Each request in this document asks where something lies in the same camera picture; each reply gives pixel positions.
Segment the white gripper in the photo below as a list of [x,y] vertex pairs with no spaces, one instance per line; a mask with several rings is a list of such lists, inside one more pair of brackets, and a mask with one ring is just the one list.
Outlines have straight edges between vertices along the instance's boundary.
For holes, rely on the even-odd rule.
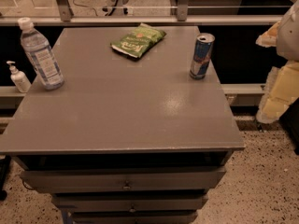
[[281,68],[273,66],[267,76],[256,119],[270,124],[299,98],[299,0],[280,22],[258,36],[256,44],[264,48],[277,46],[277,54],[289,60]]

